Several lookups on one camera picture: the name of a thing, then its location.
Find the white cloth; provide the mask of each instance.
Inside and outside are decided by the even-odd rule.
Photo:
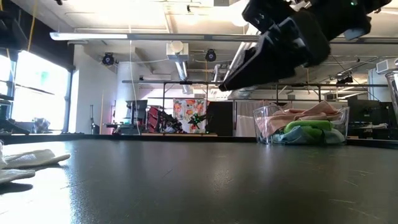
[[[3,159],[7,164],[5,169],[51,165],[69,159],[69,157],[69,154],[55,156],[50,149],[3,155]]]
[[[0,170],[0,184],[8,183],[13,180],[31,178],[34,176],[34,170]]]
[[[34,167],[56,164],[69,159],[70,154],[55,156],[50,149],[27,151],[6,155],[0,141],[0,184],[13,180],[34,177],[34,170],[18,170],[13,168]]]

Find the computer monitor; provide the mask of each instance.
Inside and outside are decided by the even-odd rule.
[[[146,118],[146,108],[148,105],[147,100],[137,100],[137,104],[135,100],[128,100],[127,103],[127,118],[131,118],[131,121],[134,121],[135,118],[145,120]]]
[[[380,102],[382,123],[388,124],[389,128],[396,128],[397,118],[391,102]]]
[[[381,105],[376,100],[354,100],[348,99],[349,122],[381,124]]]

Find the yellow cable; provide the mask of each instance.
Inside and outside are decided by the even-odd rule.
[[[35,4],[33,5],[32,25],[30,26],[29,41],[27,43],[27,51],[28,52],[30,50],[30,45],[32,44],[32,36],[33,36],[33,30],[35,27],[35,20],[36,20],[36,10],[37,10],[37,0],[35,0]]]
[[[2,11],[2,0],[0,0],[0,11]],[[10,58],[10,50],[8,50],[8,49],[6,49],[7,50],[7,57],[8,57],[8,59],[11,59]]]

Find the pink cloth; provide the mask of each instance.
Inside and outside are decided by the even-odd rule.
[[[341,113],[326,101],[313,106],[308,110],[288,109],[285,111],[276,111],[273,116],[258,118],[256,123],[261,130],[262,135],[267,138],[274,134],[280,128],[286,127],[292,121],[298,120],[329,120],[340,119]]]

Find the floral poster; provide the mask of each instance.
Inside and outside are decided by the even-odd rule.
[[[195,113],[199,116],[206,113],[205,100],[174,99],[173,117],[177,118],[182,123],[182,129],[188,133],[200,133],[205,129],[206,121],[202,121],[198,124],[200,130],[198,130],[195,125],[188,124]]]

